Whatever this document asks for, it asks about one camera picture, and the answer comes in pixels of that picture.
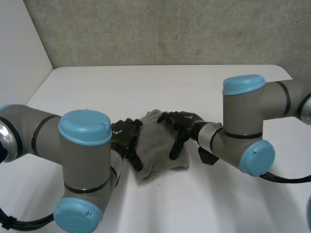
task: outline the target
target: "white table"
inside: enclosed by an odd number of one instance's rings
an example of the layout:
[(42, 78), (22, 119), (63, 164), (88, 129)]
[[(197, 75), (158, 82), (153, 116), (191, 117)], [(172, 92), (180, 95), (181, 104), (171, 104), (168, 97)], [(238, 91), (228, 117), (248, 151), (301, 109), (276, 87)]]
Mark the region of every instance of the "white table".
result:
[[(267, 82), (291, 78), (277, 66), (64, 67), (51, 73), (28, 105), (59, 115), (94, 109), (112, 122), (141, 118), (155, 108), (196, 112), (221, 122), (223, 80), (254, 73)], [(277, 119), (266, 121), (263, 132), (276, 150), (275, 174), (298, 178), (311, 173), (311, 127), (295, 118)], [(138, 186), (124, 163), (122, 179), (95, 232), (309, 232), (311, 183), (270, 183), (220, 160), (207, 166), (195, 142), (187, 146), (188, 171), (167, 171), (147, 185)], [(2, 164), (0, 184), (0, 206), (20, 220), (50, 214), (64, 190), (61, 167), (33, 155)], [(36, 232), (63, 231), (53, 222)]]

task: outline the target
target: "light blue joint cap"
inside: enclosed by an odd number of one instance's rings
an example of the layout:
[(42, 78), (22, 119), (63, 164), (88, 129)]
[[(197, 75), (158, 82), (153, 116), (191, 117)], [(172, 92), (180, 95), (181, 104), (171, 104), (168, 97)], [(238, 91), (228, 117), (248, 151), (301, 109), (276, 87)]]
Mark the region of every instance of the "light blue joint cap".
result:
[(17, 106), (17, 105), (23, 105), (24, 106), (24, 104), (6, 104), (6, 105), (0, 107), (0, 111), (5, 109), (5, 108)]
[(103, 145), (112, 136), (109, 117), (92, 110), (76, 110), (63, 115), (58, 129), (64, 138), (83, 146)]
[(272, 166), (275, 158), (273, 146), (266, 140), (253, 143), (243, 153), (239, 169), (251, 176), (260, 176)]
[(265, 79), (258, 74), (241, 75), (224, 81), (223, 95), (234, 96), (255, 91), (266, 84)]
[(69, 233), (91, 233), (103, 219), (102, 211), (81, 198), (62, 198), (54, 210), (56, 224)]

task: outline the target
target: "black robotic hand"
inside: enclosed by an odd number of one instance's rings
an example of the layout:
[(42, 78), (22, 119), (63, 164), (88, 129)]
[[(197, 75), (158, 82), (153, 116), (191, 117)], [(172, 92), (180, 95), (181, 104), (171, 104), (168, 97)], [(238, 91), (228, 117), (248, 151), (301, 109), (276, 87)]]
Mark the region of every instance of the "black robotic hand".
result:
[[(170, 112), (163, 113), (158, 118), (158, 123), (166, 121), (167, 124), (178, 131), (177, 140), (175, 141), (170, 152), (170, 159), (175, 160), (178, 158), (184, 143), (190, 138), (198, 142), (198, 136), (201, 128), (208, 122), (205, 122), (201, 117), (195, 113), (188, 112)], [(202, 163), (214, 165), (219, 158), (212, 153), (204, 150), (202, 147), (198, 149)]]
[(178, 158), (184, 147), (184, 143), (187, 142), (189, 138), (193, 138), (193, 128), (195, 125), (199, 124), (199, 122), (204, 122), (197, 114), (187, 112), (163, 113), (158, 118), (157, 122), (160, 123), (162, 121), (166, 121), (174, 130), (178, 131), (177, 140), (170, 152), (170, 159), (172, 160)]
[(118, 152), (122, 158), (128, 159), (136, 171), (143, 169), (142, 162), (135, 151), (141, 126), (140, 120), (133, 121), (129, 118), (126, 121), (119, 120), (111, 124), (111, 148)]

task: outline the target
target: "gray cloth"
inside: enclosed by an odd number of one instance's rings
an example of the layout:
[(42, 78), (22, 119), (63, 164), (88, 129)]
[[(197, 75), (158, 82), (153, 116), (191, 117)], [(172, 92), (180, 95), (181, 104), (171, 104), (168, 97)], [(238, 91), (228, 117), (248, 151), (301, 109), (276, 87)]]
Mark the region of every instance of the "gray cloth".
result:
[(138, 183), (151, 181), (161, 172), (171, 168), (189, 168), (186, 145), (177, 159), (169, 159), (177, 132), (164, 122), (156, 122), (161, 115), (162, 112), (155, 109), (147, 112), (147, 115), (141, 119), (143, 126), (140, 129), (136, 152), (141, 159), (143, 169), (140, 172), (134, 171)]

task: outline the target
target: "gray wall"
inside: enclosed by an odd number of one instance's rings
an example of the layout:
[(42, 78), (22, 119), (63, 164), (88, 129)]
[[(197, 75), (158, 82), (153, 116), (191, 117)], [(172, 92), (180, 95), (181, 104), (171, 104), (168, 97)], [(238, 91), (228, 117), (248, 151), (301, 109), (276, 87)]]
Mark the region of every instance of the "gray wall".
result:
[(275, 64), (311, 73), (311, 0), (24, 0), (54, 68)]

